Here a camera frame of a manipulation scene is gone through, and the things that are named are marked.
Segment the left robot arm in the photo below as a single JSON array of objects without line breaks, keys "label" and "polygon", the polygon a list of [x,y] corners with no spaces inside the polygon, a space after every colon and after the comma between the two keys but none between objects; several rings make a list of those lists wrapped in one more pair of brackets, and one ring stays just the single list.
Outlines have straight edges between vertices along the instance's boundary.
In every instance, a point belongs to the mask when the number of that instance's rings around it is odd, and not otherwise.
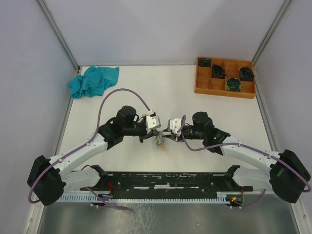
[{"label": "left robot arm", "polygon": [[46,158],[41,155],[34,160],[27,184],[30,193],[38,197],[38,202],[48,206],[56,202],[64,192],[95,187],[103,190],[108,178],[99,166],[91,166],[86,172],[75,169],[104,153],[123,141],[125,136],[138,137],[140,142],[159,134],[160,119],[151,112],[139,117],[136,109],[123,106],[115,117],[98,126],[95,133],[85,142],[71,150]]}]

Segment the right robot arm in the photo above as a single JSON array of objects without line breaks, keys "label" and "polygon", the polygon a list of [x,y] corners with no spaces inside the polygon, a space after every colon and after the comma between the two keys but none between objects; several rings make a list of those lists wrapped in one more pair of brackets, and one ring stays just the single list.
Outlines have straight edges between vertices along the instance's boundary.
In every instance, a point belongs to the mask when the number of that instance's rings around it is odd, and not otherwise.
[{"label": "right robot arm", "polygon": [[183,142],[192,152],[208,150],[253,166],[252,169],[231,167],[230,175],[223,179],[228,190],[250,186],[272,191],[288,203],[296,203],[302,193],[311,192],[311,175],[293,151],[264,150],[244,143],[216,128],[206,112],[193,114],[192,120],[192,125],[185,123],[186,116],[168,120],[170,138]]}]

